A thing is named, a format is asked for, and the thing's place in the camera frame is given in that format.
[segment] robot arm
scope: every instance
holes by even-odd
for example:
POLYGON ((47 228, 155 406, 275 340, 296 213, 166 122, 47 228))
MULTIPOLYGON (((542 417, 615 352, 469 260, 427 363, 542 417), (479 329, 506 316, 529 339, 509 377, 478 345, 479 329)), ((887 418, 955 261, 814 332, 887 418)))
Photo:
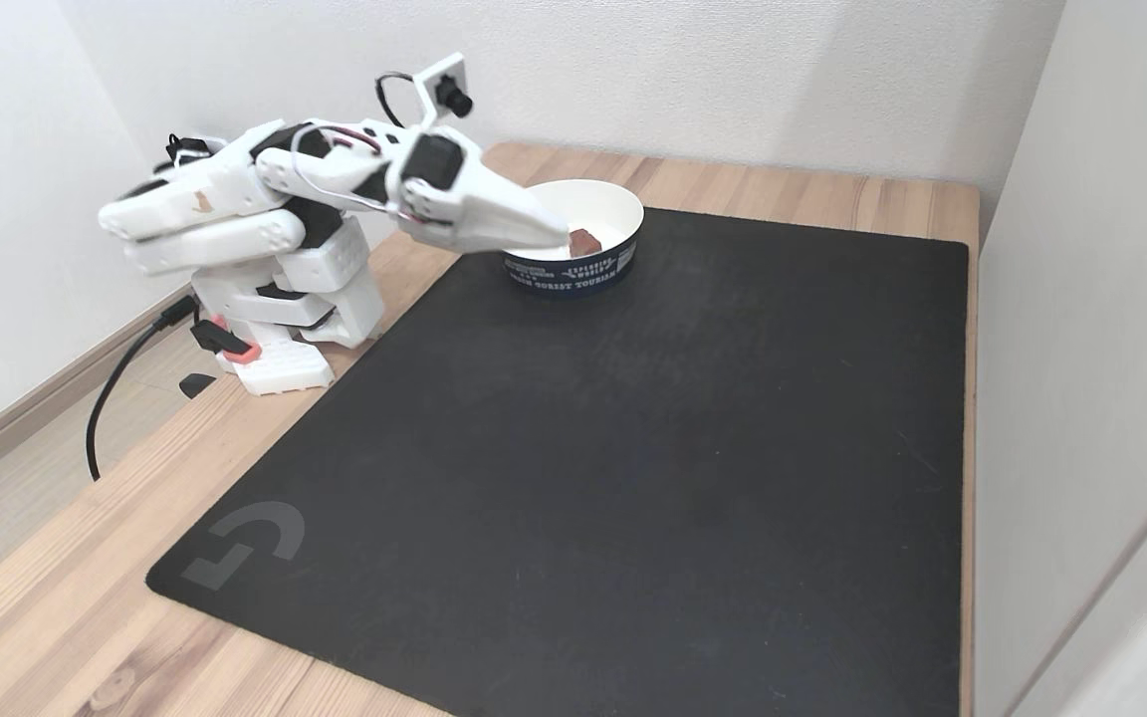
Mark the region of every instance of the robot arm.
POLYGON ((458 252, 568 244, 563 219, 437 125, 471 109, 461 55, 411 79, 419 126, 278 119, 228 145, 172 135, 172 161, 101 209, 100 225, 141 271, 196 268, 210 319, 194 334, 251 393, 333 381, 320 351, 296 336, 356 346, 377 329, 368 244, 343 213, 387 213, 414 240, 458 252))
POLYGON ((290 196, 343 212, 380 210, 415 240, 463 254, 568 244, 560 217, 484 166, 475 142, 437 126, 471 109, 463 56, 442 60, 413 81, 424 108, 418 127, 278 119, 209 157, 209 147, 194 150, 189 163, 156 172, 101 209, 100 224, 135 242, 127 254, 149 273, 295 249, 302 236, 292 219, 278 215, 290 196))

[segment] desk mat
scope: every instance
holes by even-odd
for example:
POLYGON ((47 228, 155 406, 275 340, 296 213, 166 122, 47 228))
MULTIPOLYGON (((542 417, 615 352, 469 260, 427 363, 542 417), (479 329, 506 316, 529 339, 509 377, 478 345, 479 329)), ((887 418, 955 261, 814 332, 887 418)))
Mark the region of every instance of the desk mat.
POLYGON ((459 717, 957 714, 968 248, 647 209, 463 257, 150 570, 459 717))

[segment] wooden desk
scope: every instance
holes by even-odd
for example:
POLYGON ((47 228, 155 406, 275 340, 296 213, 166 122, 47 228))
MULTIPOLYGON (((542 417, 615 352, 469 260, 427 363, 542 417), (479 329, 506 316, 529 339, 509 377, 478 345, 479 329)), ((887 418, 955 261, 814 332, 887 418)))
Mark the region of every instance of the wooden desk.
MULTIPOLYGON (((504 145, 524 184, 604 178, 650 208, 896 233, 969 246, 962 714, 970 712, 977 193, 974 187, 504 145)), ((454 255, 396 235, 374 250, 390 327, 454 255)), ((338 373, 357 356, 328 350, 338 373)), ((319 390, 255 398, 224 376, 0 563, 0 714, 442 714, 158 598, 147 569, 319 390)))

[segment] black cable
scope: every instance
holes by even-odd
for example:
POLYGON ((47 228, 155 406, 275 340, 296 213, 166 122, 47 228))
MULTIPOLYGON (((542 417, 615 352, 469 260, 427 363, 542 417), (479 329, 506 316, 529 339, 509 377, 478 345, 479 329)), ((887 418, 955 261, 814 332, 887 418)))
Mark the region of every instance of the black cable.
POLYGON ((388 106, 388 94, 383 92, 383 80, 385 79, 404 79, 405 81, 414 81, 414 78, 405 72, 383 72, 377 78, 374 78, 374 94, 379 95, 379 106, 383 108, 383 114, 388 115, 388 119, 391 119, 392 124, 405 128, 400 119, 396 118, 396 112, 388 106))
POLYGON ((95 422, 100 421, 100 412, 104 408, 106 400, 109 400, 109 393, 114 393, 114 385, 117 384, 119 377, 123 377, 123 372, 126 371, 126 367, 131 366, 132 359, 135 359, 135 354, 140 353, 141 349, 145 349, 145 344, 150 338, 154 338, 156 333, 166 327, 174 326, 174 324, 179 324, 188 318, 188 314, 192 314, 195 321, 200 318, 200 303, 193 296, 185 296, 185 298, 180 298, 177 303, 167 305, 162 313, 158 313, 158 318, 154 320, 154 324, 145 333, 141 333, 140 338, 133 342, 131 349, 126 350, 126 353, 119 359, 117 366, 114 366, 114 373, 109 374, 109 380, 104 382, 104 388, 101 389, 100 395, 95 398, 91 418, 87 419, 87 470, 91 471, 92 481, 100 480, 100 466, 95 462, 95 422))

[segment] floor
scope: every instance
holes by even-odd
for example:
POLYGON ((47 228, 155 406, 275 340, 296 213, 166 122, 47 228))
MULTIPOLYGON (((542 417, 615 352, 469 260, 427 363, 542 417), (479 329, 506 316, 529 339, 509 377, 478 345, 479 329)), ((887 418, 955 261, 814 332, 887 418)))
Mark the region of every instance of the floor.
MULTIPOLYGON (((178 382, 189 373, 217 375, 188 327, 171 332, 127 367, 109 396, 95 437, 101 471, 171 418, 187 398, 178 382)), ((0 459, 0 560, 89 484, 83 436, 100 390, 93 390, 0 459)))

